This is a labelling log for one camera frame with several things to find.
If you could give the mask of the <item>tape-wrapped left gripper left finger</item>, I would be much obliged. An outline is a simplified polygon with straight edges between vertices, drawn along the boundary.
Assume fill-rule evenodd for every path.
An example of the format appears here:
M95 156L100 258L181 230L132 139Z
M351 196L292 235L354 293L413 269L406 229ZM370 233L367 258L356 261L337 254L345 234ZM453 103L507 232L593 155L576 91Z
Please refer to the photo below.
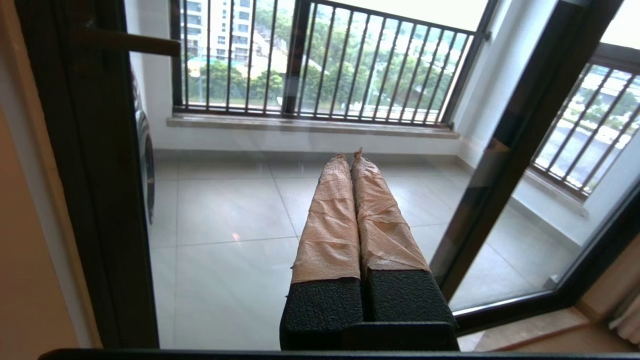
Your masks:
M323 166L299 239L281 349L342 348L343 331L364 320L360 252L350 165L338 153Z

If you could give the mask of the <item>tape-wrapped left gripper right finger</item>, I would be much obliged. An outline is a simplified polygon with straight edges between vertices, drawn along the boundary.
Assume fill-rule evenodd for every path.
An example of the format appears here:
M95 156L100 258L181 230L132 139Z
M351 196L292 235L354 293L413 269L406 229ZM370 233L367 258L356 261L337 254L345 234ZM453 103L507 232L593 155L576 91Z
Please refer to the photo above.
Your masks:
M350 166L365 309L374 322L457 321L378 166L359 148Z

